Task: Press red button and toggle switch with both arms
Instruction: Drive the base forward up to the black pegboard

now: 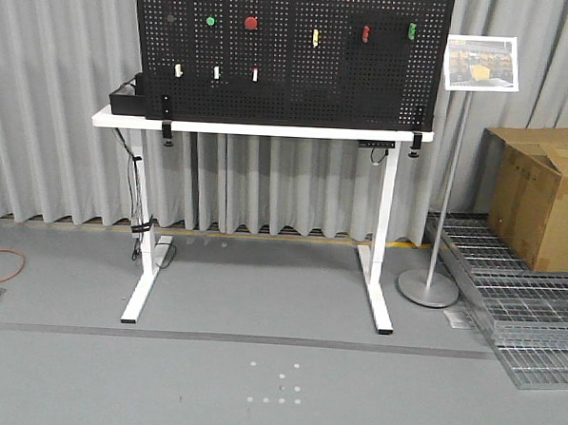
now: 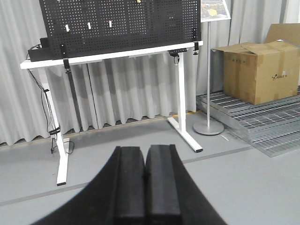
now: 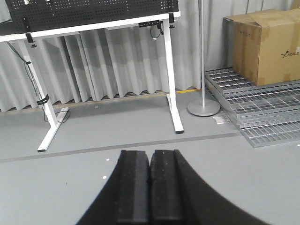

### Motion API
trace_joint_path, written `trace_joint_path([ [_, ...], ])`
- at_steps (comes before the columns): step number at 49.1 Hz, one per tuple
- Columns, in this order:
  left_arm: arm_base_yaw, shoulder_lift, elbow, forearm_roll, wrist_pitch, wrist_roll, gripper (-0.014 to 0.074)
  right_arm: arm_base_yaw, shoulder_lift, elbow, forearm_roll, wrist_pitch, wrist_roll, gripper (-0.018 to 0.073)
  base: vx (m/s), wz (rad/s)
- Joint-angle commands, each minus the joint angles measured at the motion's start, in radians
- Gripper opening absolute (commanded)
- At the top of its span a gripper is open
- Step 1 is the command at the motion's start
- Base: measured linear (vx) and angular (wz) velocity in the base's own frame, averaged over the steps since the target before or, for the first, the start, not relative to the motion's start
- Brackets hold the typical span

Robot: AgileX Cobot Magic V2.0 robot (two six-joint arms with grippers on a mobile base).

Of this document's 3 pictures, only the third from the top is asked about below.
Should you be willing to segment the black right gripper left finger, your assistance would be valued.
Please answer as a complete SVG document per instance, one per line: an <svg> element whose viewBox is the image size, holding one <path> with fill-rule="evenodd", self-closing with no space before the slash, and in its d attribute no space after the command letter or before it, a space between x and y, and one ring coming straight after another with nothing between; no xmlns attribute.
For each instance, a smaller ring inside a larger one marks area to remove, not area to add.
<svg viewBox="0 0 300 225"><path fill-rule="evenodd" d="M149 161L144 151L120 152L108 181L77 223L149 224Z"/></svg>

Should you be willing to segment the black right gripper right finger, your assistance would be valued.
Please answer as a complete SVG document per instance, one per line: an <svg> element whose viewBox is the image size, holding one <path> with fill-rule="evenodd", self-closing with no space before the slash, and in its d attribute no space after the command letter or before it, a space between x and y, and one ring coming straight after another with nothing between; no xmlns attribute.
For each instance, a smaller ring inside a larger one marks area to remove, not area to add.
<svg viewBox="0 0 300 225"><path fill-rule="evenodd" d="M154 225L265 225L212 188L179 150L156 150L151 163Z"/></svg>

